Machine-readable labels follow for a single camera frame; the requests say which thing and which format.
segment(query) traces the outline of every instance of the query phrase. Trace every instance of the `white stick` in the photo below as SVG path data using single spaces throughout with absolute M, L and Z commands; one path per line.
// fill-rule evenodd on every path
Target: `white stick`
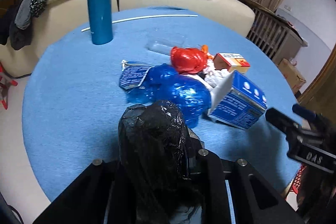
M 198 17 L 198 15 L 154 15 L 154 16 L 143 16 L 143 17 L 131 17 L 131 18 L 125 18 L 125 19 L 119 19 L 119 20 L 112 21 L 112 24 L 130 21 L 130 20 L 136 20 L 136 19 L 154 18 L 154 17 Z M 85 32 L 88 30 L 90 30 L 90 27 L 82 29 L 81 32 Z

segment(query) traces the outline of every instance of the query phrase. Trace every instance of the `white floor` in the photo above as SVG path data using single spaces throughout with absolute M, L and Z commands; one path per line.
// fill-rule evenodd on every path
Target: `white floor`
M 29 77 L 9 88 L 8 110 L 0 104 L 0 192 L 25 224 L 32 224 L 50 204 L 38 184 L 23 143 L 22 99 Z

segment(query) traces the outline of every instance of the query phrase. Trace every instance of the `wall socket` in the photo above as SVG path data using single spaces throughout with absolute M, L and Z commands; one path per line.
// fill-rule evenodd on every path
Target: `wall socket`
M 286 10 L 288 10 L 288 11 L 291 11 L 291 10 L 292 10 L 292 8 L 289 7 L 288 5 L 285 5 L 284 8 L 285 8 Z

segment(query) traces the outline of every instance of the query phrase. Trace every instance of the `round table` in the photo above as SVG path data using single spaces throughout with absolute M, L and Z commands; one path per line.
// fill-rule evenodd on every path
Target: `round table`
M 125 10 L 113 20 L 160 14 L 196 14 L 171 7 Z M 296 99 L 270 59 L 251 41 L 203 16 L 162 17 L 113 24 L 114 39 L 94 45 L 90 32 L 76 28 L 50 45 L 27 83 L 22 107 L 22 130 L 28 158 L 43 191 L 53 201 L 91 162 L 118 157 L 118 121 L 127 106 L 118 86 L 121 61 L 152 65 L 169 63 L 169 56 L 145 48 L 149 37 L 184 47 L 207 44 L 209 52 L 239 53 L 251 64 L 246 76 L 276 107 L 292 113 Z M 262 116 L 249 130 L 200 118 L 193 129 L 205 147 L 222 159 L 248 160 L 279 192 L 294 178 L 300 164 L 286 156 L 285 135 Z

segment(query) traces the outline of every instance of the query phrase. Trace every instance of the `leather couch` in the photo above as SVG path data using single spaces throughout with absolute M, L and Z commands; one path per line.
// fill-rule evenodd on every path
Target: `leather couch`
M 149 6 L 176 6 L 193 10 L 246 36 L 254 22 L 253 11 L 238 0 L 120 0 L 120 10 Z M 112 0 L 112 12 L 118 12 L 117 0 Z M 87 0 L 48 0 L 47 8 L 33 18 L 33 39 L 30 46 L 19 51 L 10 43 L 0 45 L 0 61 L 14 77 L 33 71 L 48 47 L 66 33 L 88 21 Z

